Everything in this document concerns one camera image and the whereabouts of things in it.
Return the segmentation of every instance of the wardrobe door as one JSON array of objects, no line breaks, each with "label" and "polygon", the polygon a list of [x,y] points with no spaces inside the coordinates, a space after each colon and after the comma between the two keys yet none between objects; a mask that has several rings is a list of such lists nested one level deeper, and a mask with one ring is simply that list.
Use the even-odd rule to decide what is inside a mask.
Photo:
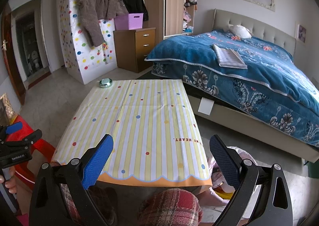
[{"label": "wardrobe door", "polygon": [[184,0],[165,0],[165,36],[183,32]]}]

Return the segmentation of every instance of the brown coat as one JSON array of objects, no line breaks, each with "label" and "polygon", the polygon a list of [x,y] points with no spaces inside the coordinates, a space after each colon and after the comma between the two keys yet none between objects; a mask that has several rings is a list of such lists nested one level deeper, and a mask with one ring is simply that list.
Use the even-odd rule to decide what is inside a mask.
[{"label": "brown coat", "polygon": [[90,34],[95,47],[104,42],[98,20],[113,19],[128,13],[123,0],[77,0],[77,3],[81,23]]}]

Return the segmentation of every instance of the door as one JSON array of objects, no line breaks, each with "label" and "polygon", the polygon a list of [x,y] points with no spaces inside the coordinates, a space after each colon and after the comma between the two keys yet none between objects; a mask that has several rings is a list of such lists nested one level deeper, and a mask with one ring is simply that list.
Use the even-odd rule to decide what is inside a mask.
[{"label": "door", "polygon": [[165,36],[183,32],[184,0],[165,0]]},{"label": "door", "polygon": [[2,13],[2,52],[4,55],[4,63],[11,80],[12,87],[16,92],[21,105],[24,104],[26,98],[26,89],[21,79],[17,62],[13,52],[12,37],[11,37],[11,9],[7,4]]}]

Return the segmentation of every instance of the pillow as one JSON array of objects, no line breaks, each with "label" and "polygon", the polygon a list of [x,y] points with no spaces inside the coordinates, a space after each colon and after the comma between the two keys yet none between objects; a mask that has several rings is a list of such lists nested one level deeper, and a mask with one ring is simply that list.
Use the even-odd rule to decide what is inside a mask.
[{"label": "pillow", "polygon": [[228,24],[228,30],[230,30],[233,34],[239,36],[242,39],[250,39],[252,35],[249,29],[241,25]]}]

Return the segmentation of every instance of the bed frame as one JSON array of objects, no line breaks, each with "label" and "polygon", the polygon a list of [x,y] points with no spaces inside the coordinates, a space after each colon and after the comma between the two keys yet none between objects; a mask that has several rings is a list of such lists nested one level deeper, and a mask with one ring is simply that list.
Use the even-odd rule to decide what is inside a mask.
[{"label": "bed frame", "polygon": [[[294,55],[296,41],[290,35],[247,16],[215,9],[213,29],[227,28],[228,24],[242,25],[248,28],[255,37],[279,45],[287,50],[292,56]],[[216,103],[213,105],[210,115],[206,115],[197,111],[201,99],[190,95],[188,95],[188,97],[193,112],[196,115],[255,138],[297,157],[301,157],[307,161],[316,162],[319,159],[319,152],[314,147],[257,120],[253,116]]]}]

